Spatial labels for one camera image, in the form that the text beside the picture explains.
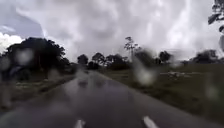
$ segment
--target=treeline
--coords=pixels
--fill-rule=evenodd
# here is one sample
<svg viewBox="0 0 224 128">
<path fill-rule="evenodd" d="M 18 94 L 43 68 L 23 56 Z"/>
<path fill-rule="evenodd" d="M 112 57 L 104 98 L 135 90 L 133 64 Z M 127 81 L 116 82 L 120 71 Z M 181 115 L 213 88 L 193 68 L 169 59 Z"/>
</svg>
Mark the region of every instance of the treeline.
<svg viewBox="0 0 224 128">
<path fill-rule="evenodd" d="M 127 37 L 128 41 L 124 49 L 130 52 L 131 57 L 123 57 L 119 54 L 104 56 L 102 53 L 98 52 L 92 56 L 91 59 L 85 54 L 80 55 L 77 58 L 79 64 L 90 70 L 96 70 L 99 68 L 106 68 L 111 70 L 123 70 L 130 68 L 132 64 L 132 59 L 138 59 L 145 67 L 152 66 L 163 66 L 171 63 L 177 62 L 175 60 L 175 55 L 167 51 L 162 51 L 158 54 L 157 57 L 152 57 L 151 54 L 136 44 L 131 37 Z M 202 52 L 198 52 L 195 57 L 189 60 L 178 61 L 183 65 L 189 63 L 224 63 L 224 58 L 218 58 L 216 51 L 213 49 L 204 50 Z"/>
<path fill-rule="evenodd" d="M 71 68 L 75 64 L 69 62 L 64 55 L 65 49 L 54 41 L 42 38 L 25 39 L 21 43 L 9 46 L 0 55 L 2 79 L 9 79 L 21 72 L 21 77 L 27 74 L 31 76 L 36 72 L 42 72 L 44 75 L 52 69 L 59 73 L 75 72 L 75 69 Z"/>
</svg>

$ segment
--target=grass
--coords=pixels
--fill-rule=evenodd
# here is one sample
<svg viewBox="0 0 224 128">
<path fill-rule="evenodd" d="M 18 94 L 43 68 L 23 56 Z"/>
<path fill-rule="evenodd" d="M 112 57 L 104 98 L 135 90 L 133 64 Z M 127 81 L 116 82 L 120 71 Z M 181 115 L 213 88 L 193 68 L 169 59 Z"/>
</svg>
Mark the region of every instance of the grass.
<svg viewBox="0 0 224 128">
<path fill-rule="evenodd" d="M 0 109 L 0 113 L 8 112 L 21 104 L 29 101 L 39 95 L 42 95 L 57 86 L 72 80 L 74 75 L 64 75 L 54 80 L 42 79 L 37 81 L 27 81 L 16 83 L 16 86 L 12 87 L 11 89 L 11 96 L 12 96 L 12 108 L 8 109 Z"/>
<path fill-rule="evenodd" d="M 193 115 L 224 124 L 224 65 L 189 64 L 179 68 L 159 68 L 160 73 L 170 71 L 184 72 L 187 77 L 159 74 L 152 85 L 142 86 L 131 70 L 104 70 L 101 73 Z"/>
</svg>

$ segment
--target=wet road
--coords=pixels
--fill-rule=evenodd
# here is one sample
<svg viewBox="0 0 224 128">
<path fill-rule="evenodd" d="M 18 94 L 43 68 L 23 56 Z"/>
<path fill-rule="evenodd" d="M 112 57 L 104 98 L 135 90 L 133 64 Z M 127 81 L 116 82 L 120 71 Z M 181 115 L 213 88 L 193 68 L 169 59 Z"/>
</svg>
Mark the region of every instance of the wet road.
<svg viewBox="0 0 224 128">
<path fill-rule="evenodd" d="M 103 75 L 77 78 L 4 115 L 0 128 L 145 128 L 149 116 L 159 128 L 221 128 L 129 89 Z"/>
</svg>

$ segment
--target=road marking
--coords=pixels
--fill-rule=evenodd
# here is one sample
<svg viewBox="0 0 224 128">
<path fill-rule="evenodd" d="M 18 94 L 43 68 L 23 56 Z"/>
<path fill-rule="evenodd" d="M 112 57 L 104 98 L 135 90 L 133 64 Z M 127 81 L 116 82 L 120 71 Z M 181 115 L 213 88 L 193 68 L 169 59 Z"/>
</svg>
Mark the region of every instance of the road marking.
<svg viewBox="0 0 224 128">
<path fill-rule="evenodd" d="M 143 117 L 143 122 L 147 128 L 159 128 L 148 116 Z"/>
<path fill-rule="evenodd" d="M 85 121 L 83 121 L 83 120 L 77 120 L 74 128 L 84 128 L 84 125 L 85 125 Z"/>
</svg>

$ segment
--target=wet windshield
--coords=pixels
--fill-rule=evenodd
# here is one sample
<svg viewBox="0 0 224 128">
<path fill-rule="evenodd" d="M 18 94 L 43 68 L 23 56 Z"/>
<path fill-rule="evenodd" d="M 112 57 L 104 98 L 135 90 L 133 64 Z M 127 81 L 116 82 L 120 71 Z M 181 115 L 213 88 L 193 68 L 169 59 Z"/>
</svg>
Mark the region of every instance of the wet windshield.
<svg viewBox="0 0 224 128">
<path fill-rule="evenodd" d="M 0 0 L 0 128 L 224 127 L 224 0 Z"/>
</svg>

